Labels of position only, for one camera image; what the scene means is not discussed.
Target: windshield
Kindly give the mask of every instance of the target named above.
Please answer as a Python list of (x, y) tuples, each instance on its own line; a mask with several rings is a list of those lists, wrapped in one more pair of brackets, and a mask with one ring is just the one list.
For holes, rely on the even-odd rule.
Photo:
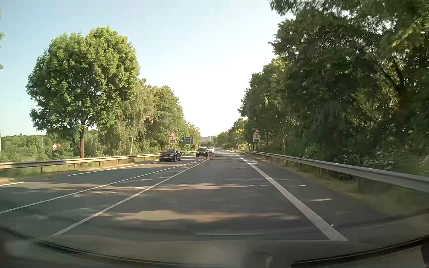
[(429, 0), (54, 2), (0, 0), (0, 227), (187, 267), (429, 267)]

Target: sign post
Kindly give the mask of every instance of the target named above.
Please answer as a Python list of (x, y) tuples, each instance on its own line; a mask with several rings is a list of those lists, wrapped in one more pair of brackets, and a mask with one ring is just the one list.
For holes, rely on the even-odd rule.
[(175, 132), (172, 131), (170, 133), (170, 135), (168, 136), (168, 140), (170, 141), (170, 144), (175, 144), (176, 143), (176, 136), (175, 136)]
[(130, 155), (134, 155), (132, 154), (132, 141), (134, 141), (134, 138), (132, 138), (132, 136), (128, 137), (128, 141), (130, 142)]
[(183, 143), (184, 144), (189, 144), (190, 145), (190, 151), (191, 151), (191, 145), (193, 144), (193, 137), (184, 137), (183, 138)]
[(261, 135), (259, 135), (259, 130), (256, 129), (253, 134), (253, 143), (260, 143), (260, 142), (261, 142)]

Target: white dashed line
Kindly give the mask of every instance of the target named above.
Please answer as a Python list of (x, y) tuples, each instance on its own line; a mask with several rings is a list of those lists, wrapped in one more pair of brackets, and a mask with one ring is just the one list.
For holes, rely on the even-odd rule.
[(13, 185), (13, 184), (19, 184), (19, 183), (23, 183), (23, 182), (13, 182), (13, 183), (0, 184), (0, 186)]
[(179, 174), (182, 174), (183, 172), (185, 172), (185, 171), (187, 171), (187, 170), (189, 170), (189, 169), (192, 169), (192, 168), (196, 167), (197, 165), (199, 165), (199, 164), (201, 164), (201, 163), (203, 163), (203, 162), (199, 162), (199, 163), (197, 163), (196, 165), (193, 165), (193, 166), (191, 166), (191, 167), (189, 167), (189, 168), (187, 168), (187, 169), (184, 169), (182, 172), (179, 172), (179, 173), (177, 173), (177, 174), (175, 174), (175, 175), (173, 175), (173, 176), (171, 176), (171, 177), (169, 177), (169, 178), (167, 178), (167, 179), (164, 179), (164, 180), (160, 181), (160, 182), (159, 182), (159, 183), (157, 183), (157, 184), (154, 184), (154, 185), (152, 185), (152, 186), (150, 186), (150, 187), (148, 187), (148, 188), (145, 188), (144, 190), (142, 190), (142, 191), (140, 191), (140, 192), (138, 192), (138, 193), (134, 194), (133, 196), (130, 196), (130, 197), (128, 197), (128, 198), (125, 198), (125, 199), (123, 199), (123, 200), (122, 200), (122, 201), (120, 201), (120, 202), (117, 202), (117, 203), (115, 203), (115, 204), (113, 204), (113, 205), (111, 205), (111, 206), (109, 206), (109, 207), (107, 207), (107, 208), (105, 208), (105, 209), (103, 209), (103, 210), (100, 210), (99, 212), (97, 212), (97, 213), (95, 213), (95, 214), (93, 214), (93, 215), (91, 215), (91, 216), (88, 216), (87, 218), (85, 218), (85, 219), (83, 219), (83, 220), (80, 220), (80, 221), (78, 221), (78, 222), (76, 222), (76, 223), (74, 223), (74, 224), (72, 224), (72, 225), (70, 225), (70, 226), (68, 226), (68, 227), (66, 227), (66, 228), (64, 228), (64, 229), (62, 229), (62, 230), (60, 230), (59, 232), (54, 233), (52, 236), (61, 235), (61, 234), (65, 233), (65, 232), (67, 232), (67, 231), (69, 231), (69, 230), (71, 230), (71, 229), (73, 229), (73, 228), (75, 228), (75, 227), (77, 227), (77, 226), (81, 225), (82, 223), (87, 222), (88, 220), (90, 220), (90, 219), (92, 219), (92, 218), (95, 218), (95, 217), (99, 216), (100, 214), (103, 214), (103, 213), (105, 213), (105, 212), (107, 212), (107, 211), (111, 210), (112, 208), (114, 208), (114, 207), (116, 207), (116, 206), (118, 206), (118, 205), (120, 205), (120, 204), (122, 204), (122, 203), (127, 202), (128, 200), (130, 200), (130, 199), (132, 199), (132, 198), (134, 198), (134, 197), (136, 197), (136, 196), (139, 196), (139, 195), (143, 194), (144, 192), (146, 192), (146, 191), (148, 191), (148, 190), (152, 189), (153, 187), (156, 187), (156, 186), (158, 186), (158, 185), (160, 185), (160, 184), (162, 184), (162, 183), (166, 182), (167, 180), (169, 180), (169, 179), (171, 179), (171, 178), (173, 178), (173, 177), (175, 177), (175, 176), (177, 176), (177, 175), (179, 175)]
[(11, 208), (11, 209), (8, 209), (8, 210), (3, 210), (3, 211), (0, 212), (0, 214), (8, 213), (8, 212), (11, 212), (11, 211), (14, 211), (14, 210), (18, 210), (18, 209), (21, 209), (21, 208), (25, 208), (25, 207), (28, 207), (28, 206), (32, 206), (32, 205), (35, 205), (35, 204), (42, 204), (42, 203), (49, 202), (49, 201), (52, 201), (52, 200), (56, 200), (56, 199), (59, 199), (59, 198), (65, 198), (65, 197), (73, 196), (73, 195), (80, 194), (80, 193), (83, 193), (83, 192), (87, 192), (87, 191), (91, 191), (91, 190), (98, 189), (98, 188), (101, 188), (101, 187), (105, 187), (105, 186), (109, 186), (109, 185), (112, 185), (112, 184), (116, 184), (116, 183), (119, 183), (119, 182), (124, 182), (124, 181), (128, 181), (128, 180), (140, 178), (140, 177), (143, 177), (143, 176), (146, 176), (146, 175), (150, 175), (150, 174), (155, 174), (155, 173), (162, 172), (162, 171), (165, 171), (165, 170), (169, 170), (169, 169), (172, 169), (172, 168), (178, 168), (178, 167), (181, 167), (181, 166), (184, 166), (184, 165), (191, 164), (193, 162), (188, 162), (186, 164), (178, 165), (178, 166), (175, 166), (175, 167), (165, 168), (163, 170), (154, 171), (154, 172), (143, 174), (143, 175), (139, 175), (139, 176), (136, 176), (136, 177), (133, 177), (133, 178), (128, 178), (128, 179), (125, 179), (125, 180), (112, 182), (112, 183), (109, 183), (109, 184), (105, 184), (105, 185), (93, 187), (93, 188), (90, 188), (90, 189), (86, 189), (86, 190), (82, 190), (82, 191), (79, 191), (79, 192), (75, 192), (75, 193), (71, 193), (71, 194), (59, 196), (59, 197), (56, 197), (56, 198), (42, 200), (42, 201), (39, 201), (39, 202), (36, 202), (36, 203), (26, 204), (26, 205), (22, 205), (22, 206), (19, 206), (19, 207)]
[(114, 167), (114, 168), (102, 169), (102, 170), (94, 170), (94, 171), (89, 171), (89, 172), (82, 172), (82, 173), (70, 174), (70, 175), (68, 175), (68, 176), (75, 176), (75, 175), (89, 174), (89, 173), (100, 172), (100, 171), (107, 171), (107, 170), (114, 170), (114, 169), (119, 169), (119, 168), (131, 168), (131, 167), (137, 167), (137, 166), (142, 166), (142, 165), (153, 164), (153, 163), (157, 163), (157, 162), (150, 162), (150, 163), (145, 163), (145, 164), (138, 164), (138, 165), (124, 166), (124, 167)]

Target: dark car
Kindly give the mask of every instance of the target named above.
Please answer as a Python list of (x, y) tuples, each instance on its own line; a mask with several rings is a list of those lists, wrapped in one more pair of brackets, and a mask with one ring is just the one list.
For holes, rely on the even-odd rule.
[(196, 150), (196, 156), (208, 156), (208, 149), (205, 147), (200, 147), (198, 150)]
[(176, 149), (165, 149), (160, 153), (160, 162), (182, 160), (181, 152)]

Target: car hood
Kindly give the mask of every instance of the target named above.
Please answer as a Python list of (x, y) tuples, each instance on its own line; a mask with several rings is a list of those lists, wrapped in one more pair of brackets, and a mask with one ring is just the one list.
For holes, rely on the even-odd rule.
[(59, 235), (43, 240), (53, 249), (80, 252), (95, 259), (124, 259), (161, 265), (245, 267), (247, 259), (273, 259), (270, 267), (293, 261), (343, 255), (371, 247), (349, 241), (197, 240), (143, 242), (97, 235)]

